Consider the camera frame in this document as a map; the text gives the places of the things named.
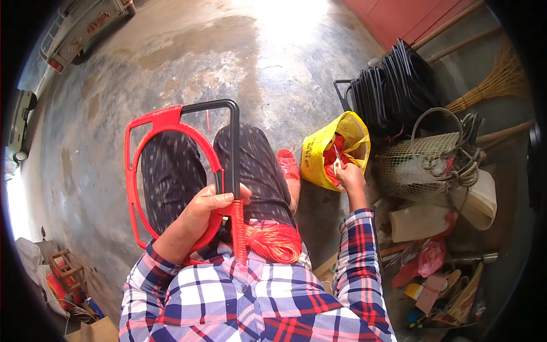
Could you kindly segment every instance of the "yellow plastic bag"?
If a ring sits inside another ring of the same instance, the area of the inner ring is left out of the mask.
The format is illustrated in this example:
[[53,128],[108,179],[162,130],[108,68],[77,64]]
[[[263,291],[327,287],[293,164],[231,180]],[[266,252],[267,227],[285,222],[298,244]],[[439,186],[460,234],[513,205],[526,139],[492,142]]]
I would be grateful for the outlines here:
[[345,192],[342,185],[338,187],[325,173],[323,152],[332,146],[334,133],[344,136],[344,154],[365,173],[366,162],[369,160],[370,137],[369,130],[357,114],[347,111],[333,122],[304,138],[302,145],[302,162],[300,173],[302,177],[322,188]]

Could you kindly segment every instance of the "broom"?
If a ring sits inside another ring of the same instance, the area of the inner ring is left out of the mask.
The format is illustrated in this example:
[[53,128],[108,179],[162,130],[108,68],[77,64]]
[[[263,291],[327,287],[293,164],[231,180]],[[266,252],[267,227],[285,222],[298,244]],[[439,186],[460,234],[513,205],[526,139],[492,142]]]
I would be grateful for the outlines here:
[[475,88],[446,106],[452,113],[464,111],[485,98],[496,96],[523,96],[527,93],[527,82],[519,57],[504,37],[494,59],[490,73]]

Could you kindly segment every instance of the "dark patterned pants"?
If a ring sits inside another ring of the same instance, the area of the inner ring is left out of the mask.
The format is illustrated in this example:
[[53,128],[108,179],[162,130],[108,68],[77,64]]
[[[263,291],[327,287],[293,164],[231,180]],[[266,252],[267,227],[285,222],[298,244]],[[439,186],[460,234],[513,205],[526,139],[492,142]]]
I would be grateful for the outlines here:
[[[213,144],[225,170],[230,161],[229,142],[226,126]],[[180,132],[160,133],[144,147],[141,169],[148,221],[161,235],[206,186],[197,144]],[[295,227],[287,182],[270,143],[260,129],[246,124],[240,126],[240,175],[241,183],[253,193],[251,204],[243,207],[245,222],[267,219]]]

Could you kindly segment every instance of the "woman's hand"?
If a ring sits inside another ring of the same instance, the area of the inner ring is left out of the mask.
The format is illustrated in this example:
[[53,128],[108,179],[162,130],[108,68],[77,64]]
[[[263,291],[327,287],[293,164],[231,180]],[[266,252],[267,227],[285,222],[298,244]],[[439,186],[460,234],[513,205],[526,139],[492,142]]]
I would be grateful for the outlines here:
[[[246,186],[240,183],[240,194],[243,203],[249,204],[252,195]],[[192,241],[192,245],[205,233],[209,226],[211,212],[215,209],[226,208],[234,201],[233,193],[219,194],[214,184],[204,187],[198,192],[192,201],[188,203],[181,215],[173,222],[180,225],[186,239]]]
[[337,167],[336,179],[340,181],[348,193],[355,190],[363,190],[366,184],[363,171],[359,166],[352,163],[344,165],[343,169]]
[[[194,196],[179,217],[154,242],[153,247],[157,254],[170,263],[182,264],[190,248],[209,226],[211,212],[218,208],[226,208],[234,201],[233,193],[216,193],[212,184]],[[243,202],[249,204],[251,191],[240,184],[240,193]]]
[[366,208],[365,177],[361,168],[355,164],[348,163],[344,168],[336,168],[336,179],[346,189],[350,201],[350,212]]

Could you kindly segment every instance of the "stack of black metal frames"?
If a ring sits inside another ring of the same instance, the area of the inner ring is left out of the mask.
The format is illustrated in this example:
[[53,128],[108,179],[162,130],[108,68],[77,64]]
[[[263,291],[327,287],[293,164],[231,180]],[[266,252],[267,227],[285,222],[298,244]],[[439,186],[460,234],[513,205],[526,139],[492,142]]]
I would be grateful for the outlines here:
[[[349,83],[344,96],[338,83]],[[354,111],[371,134],[385,138],[409,136],[423,112],[442,107],[433,70],[402,39],[383,58],[382,69],[368,67],[358,78],[334,81],[334,87],[346,111],[351,110],[347,94],[353,90]],[[434,130],[441,120],[442,114],[429,115],[420,128]]]

